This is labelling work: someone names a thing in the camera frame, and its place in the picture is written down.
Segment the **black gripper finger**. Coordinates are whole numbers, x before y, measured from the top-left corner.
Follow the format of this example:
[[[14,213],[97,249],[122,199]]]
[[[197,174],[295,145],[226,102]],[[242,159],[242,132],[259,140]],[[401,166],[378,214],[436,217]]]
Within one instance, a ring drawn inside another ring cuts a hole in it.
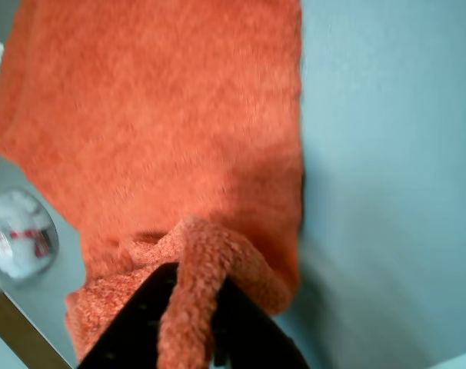
[[[158,331],[177,281],[176,263],[163,264],[131,296],[80,368],[156,368]]]
[[[211,320],[215,368],[308,367],[294,341],[231,280],[216,301]]]

